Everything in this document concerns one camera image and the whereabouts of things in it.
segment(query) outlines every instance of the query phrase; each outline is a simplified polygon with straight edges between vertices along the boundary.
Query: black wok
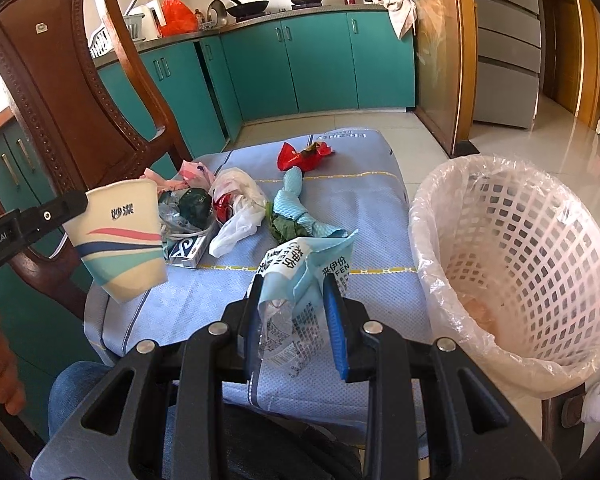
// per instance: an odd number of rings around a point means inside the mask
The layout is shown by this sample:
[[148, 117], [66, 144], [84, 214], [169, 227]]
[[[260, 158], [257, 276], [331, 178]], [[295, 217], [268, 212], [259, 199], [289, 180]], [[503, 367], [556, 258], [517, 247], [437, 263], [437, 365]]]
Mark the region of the black wok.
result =
[[259, 2], [249, 2], [243, 4], [240, 0], [231, 0], [235, 7], [229, 7], [226, 11], [234, 18], [246, 18], [247, 16], [253, 16], [254, 14], [261, 14], [267, 8], [269, 4], [268, 0], [261, 0]]

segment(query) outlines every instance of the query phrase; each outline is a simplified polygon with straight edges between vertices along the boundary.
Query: silver bolt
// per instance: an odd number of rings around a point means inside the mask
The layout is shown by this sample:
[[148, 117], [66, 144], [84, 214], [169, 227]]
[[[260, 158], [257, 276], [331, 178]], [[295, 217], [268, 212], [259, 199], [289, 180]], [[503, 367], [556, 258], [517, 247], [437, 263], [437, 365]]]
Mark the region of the silver bolt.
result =
[[453, 339], [449, 339], [448, 337], [442, 337], [438, 339], [437, 347], [442, 352], [452, 352], [453, 350], [458, 348], [458, 346], [455, 344], [455, 341]]
[[138, 350], [141, 354], [150, 354], [155, 349], [155, 343], [150, 339], [145, 339], [140, 341], [136, 345], [136, 350]]
[[368, 334], [379, 334], [384, 329], [379, 321], [367, 321], [362, 328]]
[[211, 334], [211, 335], [226, 334], [228, 329], [229, 329], [229, 327], [226, 323], [223, 323], [222, 321], [216, 321], [215, 323], [211, 323], [209, 325], [209, 334]]

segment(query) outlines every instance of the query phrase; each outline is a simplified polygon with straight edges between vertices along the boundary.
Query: paper cup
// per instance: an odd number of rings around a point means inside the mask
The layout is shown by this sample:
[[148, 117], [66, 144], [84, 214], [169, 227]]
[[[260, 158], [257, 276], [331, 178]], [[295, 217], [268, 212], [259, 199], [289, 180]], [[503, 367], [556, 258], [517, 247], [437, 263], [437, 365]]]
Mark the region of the paper cup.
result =
[[155, 182], [125, 180], [87, 198], [87, 211], [64, 229], [95, 283], [123, 303], [166, 282]]

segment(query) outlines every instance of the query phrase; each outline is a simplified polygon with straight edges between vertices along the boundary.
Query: wooden chair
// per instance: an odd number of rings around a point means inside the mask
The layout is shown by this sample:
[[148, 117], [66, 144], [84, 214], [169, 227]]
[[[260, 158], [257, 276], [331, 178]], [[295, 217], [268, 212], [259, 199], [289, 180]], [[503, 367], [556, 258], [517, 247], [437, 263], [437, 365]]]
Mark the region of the wooden chair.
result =
[[[173, 112], [131, 40], [118, 1], [96, 0], [96, 5], [122, 68], [155, 123], [151, 141], [125, 120], [98, 76], [84, 30], [83, 0], [0, 4], [0, 75], [11, 93], [14, 115], [58, 194], [138, 178], [165, 153], [176, 168], [191, 160]], [[25, 251], [11, 261], [24, 282], [81, 319], [86, 296], [70, 280], [79, 264], [68, 240], [53, 258]]]

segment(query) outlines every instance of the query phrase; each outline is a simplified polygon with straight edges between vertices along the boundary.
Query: glossy floor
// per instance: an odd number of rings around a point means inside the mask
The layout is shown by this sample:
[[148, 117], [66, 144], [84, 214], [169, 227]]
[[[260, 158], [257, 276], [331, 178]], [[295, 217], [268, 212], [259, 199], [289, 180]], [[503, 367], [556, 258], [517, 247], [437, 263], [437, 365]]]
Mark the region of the glossy floor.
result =
[[[346, 126], [373, 128], [384, 135], [398, 159], [410, 198], [424, 177], [448, 160], [415, 115], [403, 112], [356, 112], [252, 124], [242, 130], [237, 147]], [[474, 124], [470, 140], [481, 153], [530, 160], [555, 175], [580, 197], [600, 225], [600, 136], [574, 120], [560, 105], [541, 96], [538, 115], [530, 131]], [[514, 404], [539, 435], [542, 431], [540, 401], [527, 397]], [[593, 426], [587, 428], [585, 440], [590, 441], [596, 430], [598, 428]]]

